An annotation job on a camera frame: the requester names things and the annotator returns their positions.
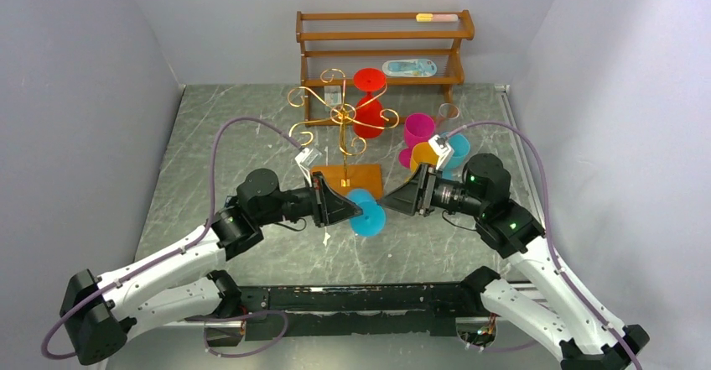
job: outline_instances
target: yellow item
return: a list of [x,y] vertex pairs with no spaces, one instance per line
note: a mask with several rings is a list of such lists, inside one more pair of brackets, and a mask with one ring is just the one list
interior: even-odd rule
[[413,148],[410,156],[410,171],[415,172],[421,163],[437,164],[437,154],[427,142],[421,142]]

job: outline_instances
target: white wall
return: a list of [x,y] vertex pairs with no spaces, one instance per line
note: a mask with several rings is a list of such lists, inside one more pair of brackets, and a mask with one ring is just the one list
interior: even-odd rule
[[138,0],[183,83],[298,82],[296,11],[468,8],[467,81],[509,83],[553,0]]
[[0,4],[0,368],[78,368],[40,342],[71,275],[132,261],[180,89],[133,0]]
[[554,234],[646,370],[708,369],[711,0],[555,0],[512,84]]

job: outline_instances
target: wooden base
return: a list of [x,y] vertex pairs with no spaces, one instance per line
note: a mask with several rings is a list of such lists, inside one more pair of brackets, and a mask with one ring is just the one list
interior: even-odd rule
[[331,190],[348,195],[351,190],[362,188],[368,190],[378,200],[382,198],[382,174],[379,164],[349,164],[347,184],[343,181],[343,164],[315,166],[311,172],[320,171],[326,178]]

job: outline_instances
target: blue cup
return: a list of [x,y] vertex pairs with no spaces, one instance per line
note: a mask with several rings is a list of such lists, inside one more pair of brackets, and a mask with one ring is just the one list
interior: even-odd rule
[[464,159],[471,151],[471,144],[464,135],[458,133],[449,139],[449,145],[454,149],[454,154],[447,165],[443,167],[443,170],[451,171],[464,163]]
[[375,202],[376,199],[373,198],[373,195],[371,195],[368,190],[364,190],[362,188],[355,188],[351,190],[348,195],[345,196],[348,198],[351,202],[353,202],[356,205],[360,205],[362,202]]
[[363,237],[373,237],[385,227],[385,210],[375,201],[364,201],[357,204],[363,214],[350,219],[350,228]]

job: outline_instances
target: pink item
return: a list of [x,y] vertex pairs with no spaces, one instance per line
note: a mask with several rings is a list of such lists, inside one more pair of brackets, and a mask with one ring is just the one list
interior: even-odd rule
[[413,156],[413,150],[412,149],[403,149],[400,151],[400,154],[397,156],[397,160],[402,164],[402,167],[409,169],[410,168],[410,158]]
[[411,114],[405,120],[405,144],[412,149],[418,143],[427,142],[434,135],[434,128],[434,120],[427,114]]

